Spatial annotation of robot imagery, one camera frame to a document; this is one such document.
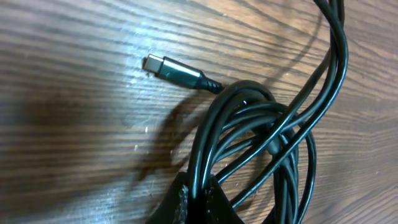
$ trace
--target cable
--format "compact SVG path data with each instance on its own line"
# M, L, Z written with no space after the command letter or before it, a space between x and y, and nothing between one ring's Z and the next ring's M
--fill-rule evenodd
M344 2L314 0L330 24L330 49L321 64L288 105L276 102L272 93L260 83L241 80L228 86L207 78L204 73L171 58L149 55L144 69L187 88L208 90L218 94L199 125L187 170L188 222L197 222L204 211L211 180L211 168L220 160L246 149L237 159L215 175L222 184L261 151L272 155L271 162L229 202L238 207L270 176L274 175L275 206L263 223L301 223L307 211L315 185L316 147L311 129L331 106L341 89L348 66L348 46L343 30ZM325 70L325 82L315 100L301 113L303 102L318 83ZM293 127L299 126L297 133ZM231 146L247 132L254 137ZM308 171L301 202L298 193L298 144L306 140Z

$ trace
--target wooden table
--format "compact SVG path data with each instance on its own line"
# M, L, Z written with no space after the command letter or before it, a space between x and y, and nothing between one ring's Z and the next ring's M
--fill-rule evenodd
M397 16L396 0L346 1L349 71L313 130L306 223L397 223ZM144 223L186 168L214 96L156 79L142 59L173 57L223 83L255 80L288 104L328 32L310 0L1 0L0 220ZM269 160L230 177L228 197ZM238 214L260 223L272 206L269 180Z

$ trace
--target wire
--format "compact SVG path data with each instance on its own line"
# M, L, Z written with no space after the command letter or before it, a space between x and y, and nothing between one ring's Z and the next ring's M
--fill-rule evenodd
M263 223L302 223L315 185L316 147L311 129L331 106L339 93L348 66L348 46L343 30L343 0L314 0L330 24L330 48L321 64L311 74L292 102L285 106L276 102L272 93L258 82L241 80L227 87L207 78L203 72L171 58L149 55L145 69L160 78L188 88L218 93L199 125L188 165L188 217L203 208L205 189L212 177L211 169L220 160L246 149L237 159L216 174L219 184L262 151L272 160L248 187L230 201L237 208L272 174L275 205ZM325 82L315 100L301 113L304 101L326 73ZM299 126L295 133L293 128ZM247 132L254 137L231 146ZM308 170L299 202L299 143L305 139Z

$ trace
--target cord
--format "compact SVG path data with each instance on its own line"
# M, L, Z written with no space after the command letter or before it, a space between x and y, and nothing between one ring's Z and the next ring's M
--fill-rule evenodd
M222 184L261 151L272 155L271 162L248 187L229 204L236 208L274 175L275 205L263 223L301 223L315 185L316 147L311 129L319 122L335 100L346 76L348 46L343 30L343 0L314 0L330 24L330 48L297 96L288 105L276 102L272 93L260 83L241 80L228 86L207 78L204 73L171 58L149 55L144 69L187 88L208 90L218 94L199 125L187 170L188 221L190 215L203 210L205 190L212 177L211 168L218 161L246 149L237 159L215 175ZM297 113L325 70L325 82L308 108ZM300 129L295 133L293 127ZM254 137L231 144L243 134ZM305 139L308 171L299 202L298 144Z

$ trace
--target wood grain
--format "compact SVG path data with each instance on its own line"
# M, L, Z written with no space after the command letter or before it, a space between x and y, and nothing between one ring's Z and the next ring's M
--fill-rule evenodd
M395 0L346 1L349 71L313 130L306 223L398 222L397 16ZM214 96L156 79L142 59L167 55L223 83L255 80L288 104L328 35L309 0L0 0L0 220L144 223L186 168ZM269 159L230 177L228 197ZM272 206L270 180L238 213L260 223Z

